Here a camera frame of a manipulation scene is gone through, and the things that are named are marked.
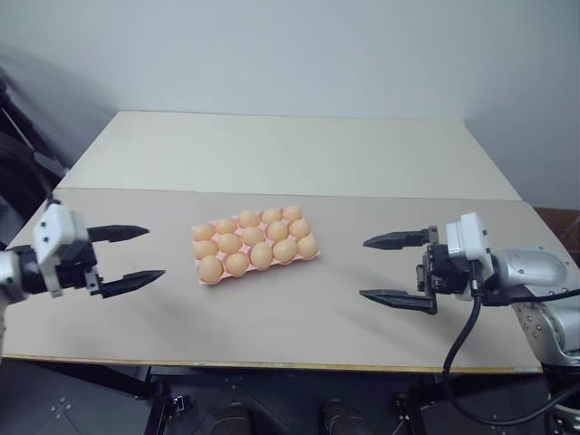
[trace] white wall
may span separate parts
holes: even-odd
[[[0,0],[0,65],[68,162],[118,109],[465,118],[578,208],[579,27],[577,0]]]

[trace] pink egg tray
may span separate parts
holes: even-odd
[[[257,252],[258,248],[255,253],[252,252],[257,243],[248,240],[250,237],[245,237],[247,234],[245,230],[249,227],[257,228],[261,233],[263,241],[269,247],[271,256],[269,262],[267,247],[259,247],[261,251],[266,251],[266,255],[259,256],[258,254],[262,253]],[[202,285],[214,285],[225,278],[240,277],[252,270],[267,270],[271,266],[285,266],[294,261],[311,260],[320,255],[318,241],[311,231],[310,223],[302,216],[302,209],[299,206],[270,208],[266,211],[244,210],[239,215],[212,220],[207,224],[194,226],[191,230],[198,282]],[[253,235],[259,234],[255,230],[248,231],[253,231]],[[241,242],[239,246],[231,235],[236,236]],[[228,259],[233,255],[236,255],[236,260],[239,261],[232,262],[231,267],[228,267],[230,265]]]

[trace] egg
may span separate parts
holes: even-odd
[[[251,247],[256,243],[263,242],[265,240],[262,230],[256,227],[244,228],[244,231],[242,232],[242,238],[244,239],[244,243]]]
[[[296,238],[306,237],[310,234],[310,224],[306,219],[298,219],[290,224],[290,234]]]
[[[249,265],[247,255],[241,252],[229,256],[226,260],[226,270],[235,276],[243,275]]]
[[[282,222],[281,220],[272,222],[270,225],[268,225],[266,235],[270,240],[279,242],[280,240],[288,237],[288,224]]]
[[[282,210],[282,218],[294,222],[302,217],[302,209],[300,206],[287,206]]]
[[[257,214],[250,210],[242,211],[237,217],[237,222],[242,228],[257,227],[260,225],[260,219]]]
[[[310,258],[318,252],[318,240],[312,234],[298,240],[298,254],[305,258]]]
[[[234,231],[236,231],[236,228],[237,224],[234,221],[234,219],[230,218],[220,219],[216,223],[216,231],[219,234],[233,233]]]
[[[276,243],[273,251],[276,260],[287,263],[298,254],[298,246],[294,240],[287,238]]]
[[[193,239],[198,242],[200,240],[210,240],[216,234],[216,229],[211,224],[198,225],[191,229],[191,233],[193,234]]]
[[[198,260],[206,256],[214,256],[218,253],[218,245],[216,242],[212,242],[211,240],[201,240],[196,242],[193,246],[193,252],[196,255]]]
[[[217,241],[217,246],[220,251],[235,254],[242,247],[242,242],[235,234],[227,233],[221,235]]]
[[[262,222],[265,224],[271,224],[282,218],[282,212],[280,208],[269,208],[262,213]]]
[[[258,269],[268,269],[272,263],[272,248],[266,242],[259,242],[250,252],[250,261]]]
[[[204,283],[215,284],[224,273],[221,261],[215,256],[206,256],[199,263],[198,275]]]

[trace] table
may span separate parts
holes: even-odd
[[[203,134],[197,135],[199,125]],[[212,125],[223,129],[212,130]],[[313,137],[332,136],[340,142],[369,129],[372,140],[350,149],[349,140],[340,142],[335,147],[340,152],[332,154],[324,172],[308,179],[300,170],[302,177],[260,166],[259,174],[281,174],[277,181],[262,185],[255,174],[239,177],[245,173],[244,165],[238,168],[228,160],[210,167],[203,159],[193,158],[199,150],[208,155],[218,140],[250,143],[249,138],[257,143],[256,150],[267,138],[279,155],[288,148],[289,137],[294,137],[293,143],[302,143],[296,129],[308,132],[301,138],[307,144],[302,149],[312,150],[311,159],[315,156],[310,167],[324,162]],[[155,144],[163,138],[165,147],[157,149]],[[413,138],[424,142],[414,143]],[[429,158],[433,143],[439,144],[437,153],[431,153],[436,159]],[[405,144],[414,144],[412,152]],[[231,149],[244,158],[239,150]],[[412,164],[411,156],[417,157]],[[284,168],[300,168],[301,160],[291,161]],[[378,171],[385,166],[388,170]],[[470,176],[458,176],[466,166]],[[187,168],[187,174],[179,175]],[[234,171],[211,182],[202,177],[212,175],[216,168]],[[356,178],[346,178],[345,173]],[[420,248],[398,252],[363,248],[364,239],[388,231],[442,226],[461,213],[478,211],[489,230],[492,249],[537,244],[564,252],[457,121],[121,112],[56,194],[64,204],[81,211],[88,226],[132,224],[151,230],[131,241],[97,245],[99,269],[105,278],[157,268],[166,269],[167,274],[138,292],[110,300],[69,290],[53,301],[47,300],[48,295],[37,295],[9,306],[8,357],[438,372],[470,304],[442,296],[439,315],[428,316],[393,310],[359,296],[358,290],[368,288],[413,290],[414,267],[422,253]],[[320,257],[252,272],[214,287],[198,284],[189,235],[192,225],[244,208],[291,203],[302,205],[312,221],[321,241]],[[30,240],[36,219],[31,219],[15,243]],[[49,327],[31,327],[31,319]],[[529,372],[537,371],[538,363],[511,308],[502,307],[484,310],[455,366],[458,372]]]

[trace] robotic arm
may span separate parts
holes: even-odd
[[[561,421],[563,430],[580,432],[580,271],[567,257],[541,246],[492,254],[488,231],[476,213],[461,216],[446,229],[447,245],[439,243],[436,227],[388,233],[364,242],[366,247],[389,250],[427,244],[427,250],[417,265],[417,288],[424,295],[400,290],[364,290],[361,295],[380,304],[427,314],[437,313],[437,294],[474,301],[471,317],[449,351],[444,383],[449,380],[452,360],[477,320],[479,308],[512,305],[542,364],[551,394],[554,399],[560,395],[555,401],[556,420]],[[450,388],[447,390],[449,401],[458,411],[488,423],[462,409]],[[506,421],[505,425],[534,417],[530,414],[529,418]],[[501,425],[497,421],[489,424]]]
[[[52,297],[58,297],[64,288],[87,287],[91,295],[105,298],[132,292],[163,275],[164,270],[147,270],[104,283],[97,272],[93,242],[119,242],[148,232],[122,225],[87,228],[79,213],[50,200],[34,227],[33,246],[0,252],[0,349],[5,308],[28,295],[50,292]]]

